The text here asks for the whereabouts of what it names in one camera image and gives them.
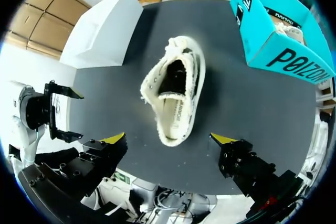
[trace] shoe box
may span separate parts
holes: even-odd
[[[313,15],[298,0],[230,0],[230,4],[248,66],[314,84],[335,76],[327,41]],[[274,21],[301,29],[305,45],[277,33]]]
[[[5,40],[59,59],[74,25],[90,7],[82,0],[24,0]]]

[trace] dark gray table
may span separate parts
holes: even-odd
[[[140,84],[164,54],[170,37],[187,35],[202,46],[205,83],[190,137],[166,147]],[[80,69],[71,101],[70,130],[84,141],[126,132],[129,150],[119,168],[144,180],[201,194],[240,194],[220,174],[219,147],[210,132],[245,138],[277,174],[298,173],[312,137],[313,85],[246,65],[235,17],[226,1],[170,1],[146,6],[122,67]]]

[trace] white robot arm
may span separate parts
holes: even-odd
[[[20,150],[20,160],[10,156],[10,163],[15,176],[23,169],[34,164],[38,142],[45,133],[45,125],[49,125],[50,137],[67,143],[78,140],[81,134],[63,132],[56,128],[55,107],[52,105],[52,94],[62,94],[81,99],[82,96],[71,88],[55,84],[53,81],[45,85],[44,94],[37,93],[32,86],[9,82],[12,132],[15,147]]]

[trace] green label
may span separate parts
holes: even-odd
[[[118,173],[117,171],[114,172],[114,176],[115,176],[116,179],[121,180],[128,185],[130,184],[130,178],[129,177],[127,177],[127,176],[125,176],[121,173]]]

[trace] white sneaker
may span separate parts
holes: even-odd
[[[169,39],[164,57],[147,74],[141,95],[155,114],[161,142],[177,146],[188,138],[205,78],[204,55],[192,38]]]
[[[303,32],[299,28],[293,26],[286,26],[282,22],[275,23],[275,27],[277,32],[287,35],[288,37],[297,40],[301,44],[305,43],[303,41]]]

